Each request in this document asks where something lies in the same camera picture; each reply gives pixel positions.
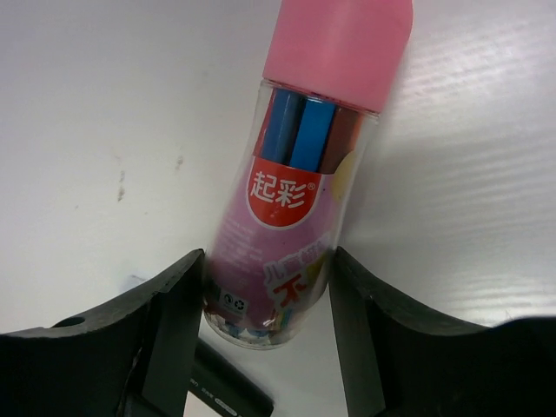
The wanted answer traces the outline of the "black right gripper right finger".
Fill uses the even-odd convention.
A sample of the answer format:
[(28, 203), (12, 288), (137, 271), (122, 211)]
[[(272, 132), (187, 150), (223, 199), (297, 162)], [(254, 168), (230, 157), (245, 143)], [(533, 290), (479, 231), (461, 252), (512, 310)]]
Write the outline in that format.
[(554, 415), (552, 317), (463, 321), (377, 278), (343, 248), (329, 288), (350, 415)]

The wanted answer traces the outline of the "pink-capped marker tube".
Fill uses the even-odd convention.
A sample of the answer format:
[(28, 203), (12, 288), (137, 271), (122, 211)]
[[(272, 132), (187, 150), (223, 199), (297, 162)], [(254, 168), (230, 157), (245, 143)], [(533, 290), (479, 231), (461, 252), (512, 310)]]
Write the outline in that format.
[(222, 338), (278, 348), (321, 298), (413, 19), (409, 1), (281, 4), (246, 154), (204, 267), (205, 318)]

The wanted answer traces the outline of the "black highlighter blue cap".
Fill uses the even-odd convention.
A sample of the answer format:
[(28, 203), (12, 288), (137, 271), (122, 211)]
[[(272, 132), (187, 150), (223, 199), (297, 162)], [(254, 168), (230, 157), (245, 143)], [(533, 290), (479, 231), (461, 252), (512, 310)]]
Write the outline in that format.
[(201, 339), (189, 391), (220, 416), (269, 417), (275, 409), (269, 395)]

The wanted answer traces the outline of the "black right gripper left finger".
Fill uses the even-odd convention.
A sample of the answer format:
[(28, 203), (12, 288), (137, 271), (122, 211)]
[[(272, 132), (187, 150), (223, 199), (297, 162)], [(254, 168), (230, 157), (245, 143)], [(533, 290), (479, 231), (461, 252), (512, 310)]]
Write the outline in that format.
[(197, 249), (59, 321), (1, 336), (3, 416), (181, 416), (202, 310)]

